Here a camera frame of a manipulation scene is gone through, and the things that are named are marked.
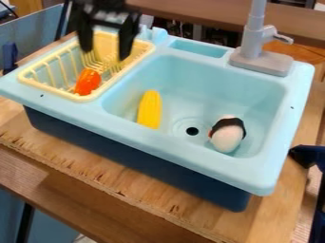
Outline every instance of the faucet handle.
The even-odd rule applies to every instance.
[[[281,34],[275,34],[275,35],[273,35],[273,38],[275,40],[278,40],[278,41],[283,42],[283,43],[288,44],[288,45],[292,45],[294,43],[293,38],[290,38],[288,36],[281,35]]]

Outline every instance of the drain hole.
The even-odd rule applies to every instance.
[[[188,127],[186,133],[190,136],[196,136],[199,134],[199,129],[196,127]]]

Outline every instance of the toy sink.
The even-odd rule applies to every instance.
[[[135,153],[137,159],[130,156],[133,160],[127,165],[137,169],[142,160],[139,157],[144,156],[147,162],[143,159],[142,169],[150,167],[153,176],[166,171],[162,166],[170,166],[165,174],[178,171],[178,178],[173,180],[176,184],[182,177],[189,184],[197,181],[201,187],[196,191],[205,190],[199,196],[208,195],[223,207],[243,210],[250,194],[270,195],[295,135],[314,68],[295,62],[290,74],[280,78],[229,65],[232,48],[168,36],[158,28],[145,29],[139,38],[154,47],[113,77],[114,82],[108,80],[110,84],[97,95],[92,94],[91,99],[64,95],[60,93],[63,85],[55,93],[17,79],[24,73],[32,80],[26,70],[75,39],[1,78],[1,94],[25,105],[35,127],[81,145],[82,133],[97,136],[91,145],[85,141],[89,145],[85,147],[108,157],[109,146],[118,146],[120,154]],[[80,71],[83,66],[79,62],[76,69]],[[42,79],[50,83],[49,77],[39,74],[38,80]],[[148,89],[162,96],[162,124],[158,130],[136,123],[140,99]],[[225,114],[241,118],[247,130],[239,148],[227,155],[217,152],[207,136],[208,129]],[[68,138],[69,129],[77,129],[80,136],[73,132]]]

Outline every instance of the dark blue sink base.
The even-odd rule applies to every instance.
[[[94,134],[29,107],[25,106],[25,109],[31,124],[35,128],[54,137],[67,140],[102,157],[112,159],[126,167],[145,173],[231,211],[241,212],[245,210],[248,204],[251,194],[241,189]]]

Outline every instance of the sink drain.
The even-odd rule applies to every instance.
[[[183,118],[173,122],[170,133],[178,138],[205,145],[209,141],[208,131],[211,126],[199,118]]]
[[[200,132],[199,129],[196,127],[188,127],[186,129],[186,133],[190,136],[196,136],[199,134],[199,132]]]

